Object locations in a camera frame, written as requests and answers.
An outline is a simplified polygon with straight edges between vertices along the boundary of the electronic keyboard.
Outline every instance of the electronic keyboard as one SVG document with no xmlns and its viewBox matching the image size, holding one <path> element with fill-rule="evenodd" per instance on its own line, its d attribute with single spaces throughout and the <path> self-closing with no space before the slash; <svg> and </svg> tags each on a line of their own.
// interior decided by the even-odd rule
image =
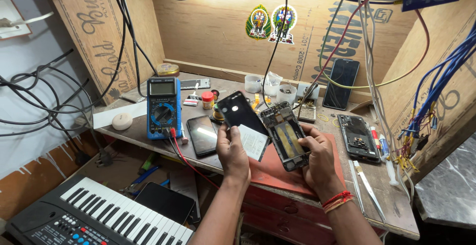
<svg viewBox="0 0 476 245">
<path fill-rule="evenodd" d="M 24 245 L 185 245 L 193 235 L 84 175 L 28 206 L 6 230 Z"/>
</svg>

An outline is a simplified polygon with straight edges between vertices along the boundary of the round soap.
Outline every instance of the round soap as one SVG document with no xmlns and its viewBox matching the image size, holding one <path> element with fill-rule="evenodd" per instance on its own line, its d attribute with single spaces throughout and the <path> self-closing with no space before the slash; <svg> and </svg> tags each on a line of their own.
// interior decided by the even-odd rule
<svg viewBox="0 0 476 245">
<path fill-rule="evenodd" d="M 132 115 L 130 113 L 119 113 L 112 119 L 112 127 L 117 131 L 122 131 L 132 125 Z"/>
</svg>

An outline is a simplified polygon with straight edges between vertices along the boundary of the hand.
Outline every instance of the hand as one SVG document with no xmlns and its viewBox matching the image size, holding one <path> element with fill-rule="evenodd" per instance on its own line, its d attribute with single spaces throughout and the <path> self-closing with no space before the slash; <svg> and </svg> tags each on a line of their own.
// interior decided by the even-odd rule
<svg viewBox="0 0 476 245">
<path fill-rule="evenodd" d="M 227 124 L 223 123 L 217 135 L 216 150 L 223 167 L 223 180 L 229 179 L 247 187 L 251 181 L 248 156 L 241 145 L 238 127 L 231 127 L 229 137 L 227 136 L 227 128 Z"/>
<path fill-rule="evenodd" d="M 332 143 L 315 127 L 305 124 L 301 127 L 307 136 L 298 142 L 311 150 L 309 166 L 302 168 L 304 180 L 318 194 L 321 202 L 325 202 L 344 191 L 334 169 Z"/>
</svg>

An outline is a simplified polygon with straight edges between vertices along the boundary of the blue multimeter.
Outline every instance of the blue multimeter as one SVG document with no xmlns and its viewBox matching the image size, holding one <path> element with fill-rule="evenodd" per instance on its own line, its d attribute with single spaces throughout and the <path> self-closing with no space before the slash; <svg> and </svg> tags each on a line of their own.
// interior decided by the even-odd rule
<svg viewBox="0 0 476 245">
<path fill-rule="evenodd" d="M 147 138 L 168 139 L 170 129 L 182 136 L 180 81 L 175 77 L 147 80 Z"/>
</svg>

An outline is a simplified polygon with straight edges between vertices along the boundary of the white wall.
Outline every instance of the white wall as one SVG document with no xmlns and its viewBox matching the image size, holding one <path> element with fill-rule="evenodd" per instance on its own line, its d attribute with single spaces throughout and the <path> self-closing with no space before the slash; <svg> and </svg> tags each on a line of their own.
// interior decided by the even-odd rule
<svg viewBox="0 0 476 245">
<path fill-rule="evenodd" d="M 25 19 L 39 17 L 55 10 L 48 0 L 13 1 Z M 0 41 L 0 75 L 10 80 L 17 73 L 32 72 L 37 66 L 46 64 L 74 48 L 75 51 L 57 64 L 57 68 L 68 73 L 81 84 L 89 77 L 86 66 L 76 51 L 76 47 L 59 15 L 55 14 L 43 21 L 31 23 L 30 28 L 33 32 L 31 35 Z M 75 84 L 72 84 L 71 80 L 52 70 L 43 71 L 41 76 L 56 89 L 61 103 L 78 88 Z M 28 87 L 32 82 L 31 80 L 32 78 L 19 84 Z M 88 83 L 86 89 L 92 95 L 93 101 L 97 99 L 93 81 Z M 39 82 L 39 85 L 32 92 L 49 107 L 52 108 L 56 105 L 51 90 L 42 82 Z M 88 100 L 85 94 L 81 93 L 70 104 L 80 107 L 87 105 Z M 0 118 L 10 121 L 30 122 L 45 116 L 46 112 L 24 102 L 7 87 L 0 88 Z M 77 116 L 77 114 L 61 114 L 58 119 L 66 128 L 73 128 L 74 119 Z M 0 134 L 21 132 L 33 129 L 38 125 L 14 126 L 0 123 Z M 82 131 L 70 132 L 70 134 L 75 137 Z M 63 132 L 51 126 L 26 135 L 0 137 L 0 179 L 67 140 L 68 138 Z"/>
</svg>

